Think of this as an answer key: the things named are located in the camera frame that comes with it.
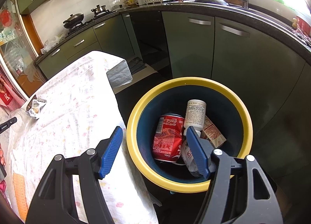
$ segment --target red coca-cola can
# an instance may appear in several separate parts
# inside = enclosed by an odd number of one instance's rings
[[[185,119],[178,114],[160,116],[152,145],[154,159],[175,163],[180,157]]]

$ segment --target yellow trash can rim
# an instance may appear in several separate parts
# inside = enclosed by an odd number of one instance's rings
[[[156,173],[152,168],[150,168],[145,160],[143,159],[137,144],[136,138],[136,130],[140,115],[144,111],[145,107],[149,104],[149,102],[155,98],[160,93],[182,85],[196,85],[196,86],[204,86],[210,89],[213,89],[222,95],[224,95],[227,99],[229,99],[232,104],[237,109],[242,125],[243,125],[243,142],[241,150],[238,154],[238,158],[244,158],[246,155],[249,154],[252,146],[252,138],[253,138],[253,131],[252,131],[252,121],[251,117],[246,109],[246,106],[241,101],[241,99],[228,87],[205,78],[197,78],[197,77],[184,77],[184,78],[176,78],[172,80],[168,80],[164,83],[161,83],[150,91],[148,91],[135,105],[133,111],[131,112],[130,118],[128,120],[127,126],[127,145],[130,156],[139,169],[139,171],[150,181],[155,183],[158,186],[161,186],[167,190],[181,192],[181,193],[197,193],[207,191],[210,181],[194,183],[194,184],[186,184],[186,183],[179,183],[175,181],[171,181],[167,178],[162,177],[158,173]]]

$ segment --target black granite countertop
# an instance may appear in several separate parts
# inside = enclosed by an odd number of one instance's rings
[[[220,17],[228,20],[232,20],[246,26],[252,27],[257,29],[276,40],[284,43],[286,46],[291,48],[297,54],[299,54],[309,65],[311,65],[311,48],[303,44],[294,34],[281,28],[280,26],[276,25],[275,23],[270,22],[269,20],[260,18],[260,16],[256,16],[255,14],[248,13],[245,11],[241,11],[239,9],[233,7],[225,7],[219,6],[214,4],[170,4],[170,3],[161,3],[161,4],[152,4],[152,5],[144,5],[140,7],[133,7],[130,9],[124,9],[119,12],[113,12],[109,15],[106,15],[102,18],[97,19],[96,21],[83,26],[83,28],[77,30],[77,32],[69,35],[60,43],[58,43],[52,50],[48,53],[38,57],[36,60],[36,64],[42,61],[47,55],[51,52],[55,51],[59,46],[64,44],[66,41],[74,37],[75,35],[79,34],[80,32],[88,29],[100,23],[106,19],[114,17],[121,13],[131,13],[137,11],[171,11],[171,12],[189,12],[189,13],[196,13],[202,15],[209,15],[214,17]]]

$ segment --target trash can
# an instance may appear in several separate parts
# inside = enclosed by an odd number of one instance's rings
[[[127,145],[133,162],[150,181],[181,193],[206,191],[209,180],[196,178],[186,166],[159,162],[152,156],[152,143],[159,117],[166,113],[185,117],[187,102],[206,102],[206,115],[227,141],[220,147],[228,155],[244,158],[252,146],[252,122],[240,98],[226,86],[196,77],[176,78],[147,92],[135,105],[127,126]]]

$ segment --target tiled wall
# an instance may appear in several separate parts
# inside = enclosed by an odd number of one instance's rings
[[[83,13],[84,22],[92,19],[91,9],[96,5],[106,5],[111,10],[114,5],[122,4],[124,0],[49,0],[31,13],[35,29],[44,44],[46,40],[62,33],[68,32],[63,27],[63,21],[70,14]]]

